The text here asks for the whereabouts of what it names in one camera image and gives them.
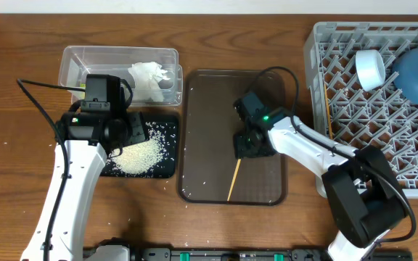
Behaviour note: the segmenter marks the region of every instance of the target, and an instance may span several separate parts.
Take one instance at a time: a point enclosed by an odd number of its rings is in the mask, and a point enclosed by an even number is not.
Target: rice
[[[149,141],[127,146],[118,155],[120,150],[116,149],[111,153],[111,158],[116,168],[128,174],[140,174],[153,171],[153,167],[164,158],[165,136],[159,130],[149,129]]]

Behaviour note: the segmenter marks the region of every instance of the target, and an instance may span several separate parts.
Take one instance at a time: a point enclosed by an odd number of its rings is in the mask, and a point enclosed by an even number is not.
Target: clear plastic container
[[[82,87],[88,74],[108,74],[120,77],[133,83],[134,79],[128,69],[137,62],[156,62],[162,65],[167,73],[158,83],[160,90],[135,90],[131,106],[176,106],[180,105],[183,91],[183,73],[179,66],[179,53],[175,49],[120,47],[120,46],[68,46],[62,55],[59,72],[61,86]],[[163,101],[151,98],[159,92]]]

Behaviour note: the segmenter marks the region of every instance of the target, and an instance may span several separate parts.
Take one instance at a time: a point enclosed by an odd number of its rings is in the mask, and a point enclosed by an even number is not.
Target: black cutting board
[[[143,119],[148,128],[159,130],[164,135],[164,158],[145,173],[130,174],[119,170],[116,164],[108,159],[101,176],[124,178],[170,178],[175,173],[178,158],[179,120],[173,115],[144,113]]]

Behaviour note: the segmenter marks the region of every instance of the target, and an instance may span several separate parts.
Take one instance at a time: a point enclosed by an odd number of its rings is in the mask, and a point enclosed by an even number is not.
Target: green clip
[[[189,261],[189,253],[180,253],[180,261]]]
[[[274,261],[283,261],[284,257],[283,254],[274,254]]]

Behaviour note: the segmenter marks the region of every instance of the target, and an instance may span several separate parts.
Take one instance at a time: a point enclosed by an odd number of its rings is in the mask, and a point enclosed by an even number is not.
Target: black base
[[[294,249],[279,251],[263,250],[169,250],[165,248],[144,249],[142,261],[332,261],[323,249]],[[375,252],[369,261],[412,261],[409,251]]]

